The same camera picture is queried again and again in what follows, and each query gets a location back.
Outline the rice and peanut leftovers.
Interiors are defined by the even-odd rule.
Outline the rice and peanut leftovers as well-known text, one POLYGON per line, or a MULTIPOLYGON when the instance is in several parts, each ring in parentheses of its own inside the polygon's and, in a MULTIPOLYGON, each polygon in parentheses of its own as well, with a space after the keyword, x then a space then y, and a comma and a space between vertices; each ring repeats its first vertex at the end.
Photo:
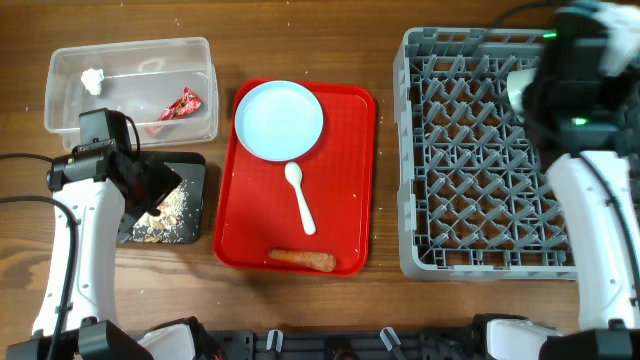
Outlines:
POLYGON ((158 215, 145 213, 135 223, 131 240, 144 243, 184 242, 187 199, 186 186, 178 186, 158 206, 158 215))

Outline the red snack wrapper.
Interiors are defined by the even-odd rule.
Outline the red snack wrapper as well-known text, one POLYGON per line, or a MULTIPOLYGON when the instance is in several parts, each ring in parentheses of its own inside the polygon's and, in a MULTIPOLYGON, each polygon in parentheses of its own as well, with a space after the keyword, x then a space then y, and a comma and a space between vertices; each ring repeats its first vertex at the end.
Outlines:
POLYGON ((203 104, 203 100, 188 87, 184 87, 182 95, 174 103, 167 106, 156 119, 159 125, 150 126, 144 132, 151 138, 160 138, 171 132, 173 125, 163 125, 163 122, 183 119, 196 112, 203 104))

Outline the white tissue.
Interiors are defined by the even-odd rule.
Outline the white tissue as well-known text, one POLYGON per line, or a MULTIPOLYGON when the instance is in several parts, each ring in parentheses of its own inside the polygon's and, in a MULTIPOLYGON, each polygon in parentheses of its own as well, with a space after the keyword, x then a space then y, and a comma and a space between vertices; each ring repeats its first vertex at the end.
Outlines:
POLYGON ((89 68, 81 74, 81 82, 84 88, 93 96, 101 94, 104 79, 104 71, 102 69, 89 68))

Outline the light blue plate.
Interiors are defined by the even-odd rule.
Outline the light blue plate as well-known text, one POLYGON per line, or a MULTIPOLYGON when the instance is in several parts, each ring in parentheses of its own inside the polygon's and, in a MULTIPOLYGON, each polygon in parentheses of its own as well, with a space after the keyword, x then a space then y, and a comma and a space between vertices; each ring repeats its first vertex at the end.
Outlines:
POLYGON ((318 98, 290 81, 267 81, 251 89, 236 108, 234 130, 252 155, 285 162, 309 152, 320 139, 324 113, 318 98))

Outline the white plastic spoon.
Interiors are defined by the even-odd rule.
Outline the white plastic spoon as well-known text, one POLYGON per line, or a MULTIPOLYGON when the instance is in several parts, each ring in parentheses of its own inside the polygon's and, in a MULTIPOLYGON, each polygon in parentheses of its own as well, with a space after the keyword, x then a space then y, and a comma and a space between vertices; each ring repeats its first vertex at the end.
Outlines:
POLYGON ((295 162, 288 162, 285 165, 285 178, 295 192, 304 233, 314 235, 316 225, 302 190, 303 173, 300 166, 295 162))

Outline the orange carrot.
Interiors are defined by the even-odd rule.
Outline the orange carrot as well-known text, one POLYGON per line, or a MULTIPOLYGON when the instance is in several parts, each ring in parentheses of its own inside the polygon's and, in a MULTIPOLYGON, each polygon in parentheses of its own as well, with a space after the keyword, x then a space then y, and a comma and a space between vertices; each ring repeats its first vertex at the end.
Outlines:
POLYGON ((273 249, 268 256, 325 273, 333 272, 337 265, 336 258, 328 253, 273 249))

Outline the mint green bowl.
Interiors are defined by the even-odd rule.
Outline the mint green bowl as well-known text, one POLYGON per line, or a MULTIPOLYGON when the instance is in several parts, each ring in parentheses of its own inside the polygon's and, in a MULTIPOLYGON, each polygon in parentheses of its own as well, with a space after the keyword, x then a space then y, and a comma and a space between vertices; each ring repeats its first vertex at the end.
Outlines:
POLYGON ((524 122, 522 97, 526 87, 533 81, 536 69, 511 71, 507 76, 506 90, 509 105, 520 122, 524 122))

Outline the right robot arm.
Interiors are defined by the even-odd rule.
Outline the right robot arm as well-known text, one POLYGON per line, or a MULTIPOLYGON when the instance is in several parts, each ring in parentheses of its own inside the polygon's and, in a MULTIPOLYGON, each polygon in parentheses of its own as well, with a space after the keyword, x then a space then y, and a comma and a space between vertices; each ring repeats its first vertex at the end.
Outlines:
POLYGON ((577 269, 579 329, 520 318, 482 326, 490 359, 635 359, 639 355, 639 10, 558 1, 540 61, 507 80, 513 113, 539 150, 577 269))

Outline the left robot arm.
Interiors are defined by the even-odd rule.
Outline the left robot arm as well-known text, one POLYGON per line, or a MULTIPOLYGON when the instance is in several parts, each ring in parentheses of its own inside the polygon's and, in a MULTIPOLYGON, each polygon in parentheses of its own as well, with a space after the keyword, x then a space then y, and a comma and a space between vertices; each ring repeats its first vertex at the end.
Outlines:
POLYGON ((130 117, 106 108, 80 114, 81 143, 47 173, 55 208, 51 264, 30 340, 9 359, 194 359, 192 327, 180 320, 135 340, 117 324, 115 252, 145 213, 182 179, 164 162, 142 157, 130 117))

